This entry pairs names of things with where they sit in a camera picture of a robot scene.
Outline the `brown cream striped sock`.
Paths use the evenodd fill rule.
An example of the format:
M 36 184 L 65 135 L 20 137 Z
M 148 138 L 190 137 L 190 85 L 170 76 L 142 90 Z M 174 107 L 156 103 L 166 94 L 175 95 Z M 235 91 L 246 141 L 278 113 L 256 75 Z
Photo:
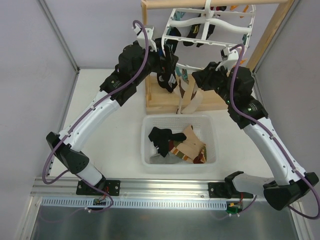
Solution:
M 194 113 L 204 98 L 197 84 L 192 79 L 189 82 L 178 80 L 178 85 L 173 92 L 178 96 L 177 114 Z

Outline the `white round clip hanger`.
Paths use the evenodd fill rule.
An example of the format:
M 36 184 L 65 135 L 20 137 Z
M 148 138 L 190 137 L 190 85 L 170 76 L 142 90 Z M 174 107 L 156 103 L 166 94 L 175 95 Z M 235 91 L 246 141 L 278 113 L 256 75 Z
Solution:
M 189 71 L 203 70 L 209 62 L 221 62 L 221 50 L 250 40 L 256 16 L 254 4 L 216 6 L 209 0 L 200 6 L 175 7 L 160 39 L 178 55 L 176 66 Z

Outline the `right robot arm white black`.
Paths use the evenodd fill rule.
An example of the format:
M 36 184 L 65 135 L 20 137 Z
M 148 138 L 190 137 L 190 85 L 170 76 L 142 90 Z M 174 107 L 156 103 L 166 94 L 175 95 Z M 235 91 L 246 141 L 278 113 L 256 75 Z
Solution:
M 215 91 L 227 104 L 230 118 L 254 142 L 267 162 L 273 177 L 248 175 L 236 171 L 225 177 L 226 198 L 241 192 L 261 196 L 275 210 L 281 211 L 305 196 L 319 182 L 315 172 L 306 172 L 284 147 L 263 105 L 252 96 L 255 80 L 251 71 L 240 66 L 227 71 L 211 62 L 192 73 L 203 91 Z

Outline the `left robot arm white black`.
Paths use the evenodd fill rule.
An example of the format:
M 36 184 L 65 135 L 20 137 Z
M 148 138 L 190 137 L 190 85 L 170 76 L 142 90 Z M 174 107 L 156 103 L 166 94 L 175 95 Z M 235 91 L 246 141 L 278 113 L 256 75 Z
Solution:
M 141 47 L 137 41 L 126 46 L 114 71 L 100 85 L 83 113 L 69 127 L 46 136 L 51 149 L 48 157 L 56 157 L 94 195 L 103 194 L 108 186 L 106 178 L 82 152 L 83 146 L 95 129 L 136 93 L 137 86 L 150 73 L 169 75 L 174 72 L 179 59 L 174 53 L 172 45 L 167 43 L 155 49 Z

